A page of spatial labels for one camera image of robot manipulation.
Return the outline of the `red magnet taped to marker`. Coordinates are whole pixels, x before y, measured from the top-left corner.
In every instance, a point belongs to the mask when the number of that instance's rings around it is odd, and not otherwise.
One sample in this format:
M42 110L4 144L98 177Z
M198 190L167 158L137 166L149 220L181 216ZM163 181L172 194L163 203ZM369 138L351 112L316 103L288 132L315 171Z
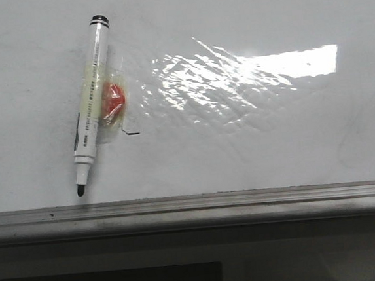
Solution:
M101 121L105 126L112 126L122 113L126 104L125 91L116 83L105 82L101 97Z

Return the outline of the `white black whiteboard marker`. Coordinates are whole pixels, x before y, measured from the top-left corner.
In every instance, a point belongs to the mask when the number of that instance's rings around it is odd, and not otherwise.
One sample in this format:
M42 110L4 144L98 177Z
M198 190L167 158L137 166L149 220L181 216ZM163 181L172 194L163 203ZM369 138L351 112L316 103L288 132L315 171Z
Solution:
M103 82L107 71L109 20L95 15L89 22L89 44L86 54L77 131L74 144L77 195L84 195L88 174L95 161Z

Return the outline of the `white whiteboard surface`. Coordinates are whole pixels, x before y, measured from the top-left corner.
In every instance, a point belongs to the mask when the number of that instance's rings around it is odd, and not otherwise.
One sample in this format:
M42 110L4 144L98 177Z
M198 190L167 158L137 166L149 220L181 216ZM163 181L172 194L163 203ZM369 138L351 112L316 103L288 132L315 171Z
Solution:
M82 198L88 23L128 99ZM0 212L375 181L375 0L0 0Z

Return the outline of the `grey metal whiteboard tray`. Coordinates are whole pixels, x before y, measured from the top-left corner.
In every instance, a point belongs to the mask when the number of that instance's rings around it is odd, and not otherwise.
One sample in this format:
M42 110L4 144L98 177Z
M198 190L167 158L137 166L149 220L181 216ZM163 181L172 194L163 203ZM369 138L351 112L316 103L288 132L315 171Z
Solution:
M0 212L0 246L375 214L375 181Z

